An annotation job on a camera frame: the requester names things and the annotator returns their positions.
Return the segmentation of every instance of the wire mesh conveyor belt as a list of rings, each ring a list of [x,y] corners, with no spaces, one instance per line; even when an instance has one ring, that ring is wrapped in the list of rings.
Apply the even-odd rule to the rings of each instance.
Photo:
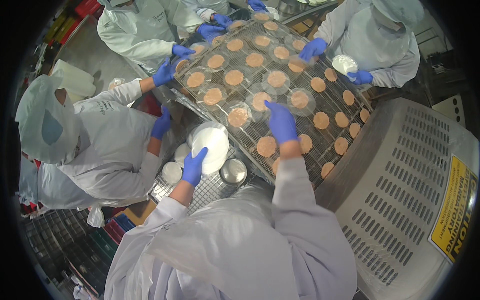
[[[283,46],[283,43],[287,43],[287,35],[290,34],[294,39],[303,39],[305,42],[308,40],[297,35],[293,31],[289,30],[286,26],[276,23],[279,27],[276,33],[269,33],[262,23],[258,23],[253,19],[250,19],[246,24],[235,31],[230,31],[225,34],[225,38],[217,44],[213,44],[209,50],[199,55],[195,60],[191,60],[190,63],[176,73],[175,77],[180,84],[182,84],[189,93],[197,100],[197,106],[200,110],[209,114],[212,119],[225,125],[230,133],[230,136],[240,144],[244,151],[246,151],[257,163],[264,173],[270,177],[273,181],[275,177],[272,171],[272,164],[279,157],[278,148],[276,152],[270,157],[261,156],[256,150],[256,144],[263,136],[271,136],[271,132],[267,125],[267,118],[247,122],[243,127],[233,127],[227,121],[227,115],[232,103],[248,102],[252,95],[259,92],[258,85],[265,78],[266,74],[273,70],[279,70],[284,72],[290,81],[290,85],[285,89],[285,92],[276,91],[279,95],[277,97],[277,103],[288,103],[288,95],[292,93],[292,90],[301,88],[310,92],[314,98],[314,103],[308,109],[290,110],[294,113],[296,119],[297,133],[306,134],[311,137],[313,147],[307,154],[304,154],[307,171],[310,176],[310,180],[314,183],[315,187],[323,181],[320,175],[322,166],[327,162],[332,162],[335,165],[340,160],[341,156],[335,152],[334,143],[338,137],[344,137],[348,141],[350,146],[353,142],[351,138],[348,126],[346,128],[340,128],[335,122],[335,114],[337,112],[343,112],[348,118],[349,123],[357,123],[361,127],[363,122],[360,119],[360,111],[362,108],[366,108],[371,111],[371,108],[366,104],[365,99],[360,92],[350,83],[347,83],[341,75],[335,82],[328,81],[325,78],[325,70],[331,68],[331,62],[322,55],[320,59],[314,65],[308,65],[302,72],[295,73],[291,71],[287,65],[287,62],[279,61],[273,57],[273,51],[269,48],[259,49],[254,45],[254,39],[256,36],[267,36],[275,41],[275,45]],[[230,51],[226,47],[226,43],[235,39],[241,39],[246,45],[239,51]],[[251,53],[260,53],[264,57],[262,66],[250,68],[246,62],[246,57]],[[206,65],[206,59],[213,54],[227,55],[226,65],[222,70],[213,72]],[[295,54],[290,48],[290,55]],[[239,88],[228,88],[225,84],[225,74],[229,70],[235,69],[247,69],[244,80],[240,83]],[[187,80],[193,70],[204,72],[205,77],[210,81],[205,82],[197,88],[190,88],[187,85]],[[313,77],[322,78],[326,84],[325,91],[318,93],[314,91],[310,85],[310,81]],[[220,101],[215,105],[206,105],[202,102],[205,92],[214,86],[215,84],[221,85],[227,92],[227,98],[225,101]],[[355,97],[355,102],[351,106],[347,106],[343,100],[343,92],[349,90]],[[319,130],[315,128],[313,124],[313,117],[317,112],[324,112],[329,117],[329,125],[325,130]]]

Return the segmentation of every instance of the blue nitrile glove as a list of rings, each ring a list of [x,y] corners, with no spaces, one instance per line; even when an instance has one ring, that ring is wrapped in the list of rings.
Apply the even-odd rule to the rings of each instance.
[[[372,74],[370,74],[370,72],[362,71],[362,70],[360,70],[356,73],[348,72],[347,75],[352,77],[352,78],[356,77],[355,81],[352,82],[353,84],[356,84],[356,85],[369,84],[373,80],[373,76],[372,76]]]
[[[212,43],[213,39],[216,38],[217,36],[221,36],[222,32],[225,30],[223,27],[218,27],[218,26],[211,26],[203,23],[197,28],[197,32],[201,34],[204,39],[206,39],[210,44]]]
[[[300,52],[299,57],[306,62],[309,62],[310,59],[314,56],[319,56],[325,52],[327,48],[327,42],[321,38],[314,38],[312,41],[303,47],[303,50]]]
[[[213,15],[213,19],[218,23],[218,25],[224,28],[227,28],[230,24],[233,23],[230,18],[218,13]]]
[[[195,53],[195,50],[190,50],[184,46],[180,46],[180,45],[173,45],[172,47],[172,53],[177,55],[177,56],[187,56],[189,54],[193,54]]]
[[[270,109],[270,120],[268,127],[279,144],[284,142],[298,140],[297,130],[295,128],[295,119],[291,112],[285,106],[275,102],[265,101],[265,106]]]
[[[155,120],[152,128],[152,137],[162,140],[163,134],[170,129],[170,112],[162,107],[162,116]]]
[[[166,84],[173,79],[174,73],[175,68],[172,68],[172,66],[170,65],[170,58],[167,57],[160,66],[160,68],[158,68],[156,73],[152,76],[153,83],[155,84],[155,86],[161,86],[163,84]]]
[[[202,177],[202,162],[207,152],[208,148],[203,147],[194,158],[192,158],[191,152],[188,153],[187,157],[183,160],[182,180],[185,180],[194,187],[200,183],[200,178]]]
[[[247,3],[252,7],[256,12],[267,11],[267,7],[260,0],[248,0]]]

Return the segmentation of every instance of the sleeve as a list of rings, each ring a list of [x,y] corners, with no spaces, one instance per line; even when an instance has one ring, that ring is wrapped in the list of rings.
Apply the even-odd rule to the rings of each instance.
[[[280,161],[272,217],[292,245],[297,284],[312,282],[307,290],[316,299],[351,299],[357,287],[353,251],[335,214],[315,204],[303,158]]]
[[[135,267],[146,245],[160,228],[186,216],[188,208],[178,201],[164,197],[147,217],[143,225],[127,231],[115,252],[105,283],[105,299],[121,299],[127,275]]]
[[[210,22],[212,14],[216,13],[214,10],[202,8],[197,0],[181,0],[181,2],[193,10],[205,22]]]
[[[104,13],[98,20],[98,36],[114,52],[133,60],[152,60],[172,54],[175,42],[160,39],[144,40],[128,34]]]
[[[119,163],[107,163],[101,166],[102,169],[93,169],[82,175],[89,177],[88,182],[94,182],[83,188],[98,199],[145,197],[153,186],[159,163],[160,159],[150,152],[145,153],[137,173],[127,170],[127,166],[121,168]]]
[[[350,19],[357,13],[358,7],[357,0],[345,0],[327,14],[325,21],[318,27],[313,37],[323,39],[329,46],[335,44],[348,27]]]
[[[390,68],[370,71],[372,85],[379,87],[398,87],[417,75],[420,65],[420,52],[415,36],[410,38],[410,47],[401,61]]]
[[[140,81],[133,80],[125,84],[118,85],[111,90],[101,92],[97,96],[86,101],[107,100],[115,101],[122,105],[128,105],[142,96]]]
[[[198,25],[203,20],[180,0],[158,0],[167,13],[167,21],[178,27],[184,28],[188,33],[195,33]]]

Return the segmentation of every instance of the yellow warning label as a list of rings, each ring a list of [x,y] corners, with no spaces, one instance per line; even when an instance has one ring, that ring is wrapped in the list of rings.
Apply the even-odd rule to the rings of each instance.
[[[456,156],[452,156],[445,198],[429,241],[453,263],[467,234],[477,183],[477,176]]]

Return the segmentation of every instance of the stainless steel machine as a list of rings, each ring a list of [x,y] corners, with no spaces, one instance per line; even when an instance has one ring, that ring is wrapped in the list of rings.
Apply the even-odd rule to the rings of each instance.
[[[315,191],[336,213],[371,300],[428,299],[461,249],[476,200],[479,141],[407,99],[380,105]]]

